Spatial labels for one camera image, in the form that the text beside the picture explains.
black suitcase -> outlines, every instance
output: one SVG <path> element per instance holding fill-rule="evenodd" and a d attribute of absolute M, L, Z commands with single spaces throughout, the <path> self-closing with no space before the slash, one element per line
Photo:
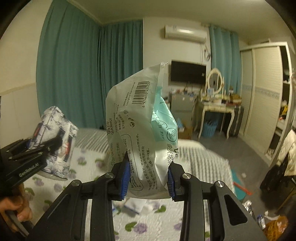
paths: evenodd
<path fill-rule="evenodd" d="M 241 105 L 236 105 L 234 108 L 234 119 L 229 130 L 230 137 L 237 137 L 239 134 L 240 125 L 242 123 L 242 116 L 244 114 L 244 107 Z M 231 114 L 227 113 L 225 115 L 225 121 L 223 125 L 223 132 L 226 134 L 228 126 L 230 124 Z"/>

paper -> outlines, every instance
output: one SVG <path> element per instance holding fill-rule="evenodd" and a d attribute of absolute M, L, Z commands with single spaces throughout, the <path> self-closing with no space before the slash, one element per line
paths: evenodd
<path fill-rule="evenodd" d="M 140 214 L 146 202 L 147 199 L 129 198 L 124 206 L 134 211 L 135 213 Z"/>
<path fill-rule="evenodd" d="M 161 97 L 164 66 L 161 63 L 135 73 L 115 85 L 106 98 L 108 170 L 127 151 L 128 197 L 170 197 L 165 186 L 168 166 L 178 153 L 178 129 Z"/>

ceiling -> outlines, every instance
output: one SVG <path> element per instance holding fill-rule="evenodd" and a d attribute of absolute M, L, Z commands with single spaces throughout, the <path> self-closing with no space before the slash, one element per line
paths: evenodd
<path fill-rule="evenodd" d="M 265 0 L 69 0 L 100 24 L 143 17 L 173 17 L 214 24 L 249 42 L 291 36 Z"/>

air conditioner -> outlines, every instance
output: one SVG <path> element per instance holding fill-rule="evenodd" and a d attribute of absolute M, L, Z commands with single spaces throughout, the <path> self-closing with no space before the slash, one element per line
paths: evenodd
<path fill-rule="evenodd" d="M 205 43 L 207 39 L 207 31 L 194 28 L 183 28 L 176 25 L 165 25 L 165 38 L 178 38 L 198 43 Z"/>

television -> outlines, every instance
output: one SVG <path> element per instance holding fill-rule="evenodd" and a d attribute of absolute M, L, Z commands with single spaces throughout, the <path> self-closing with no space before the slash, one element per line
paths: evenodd
<path fill-rule="evenodd" d="M 172 60 L 170 80 L 205 85 L 206 66 Z"/>

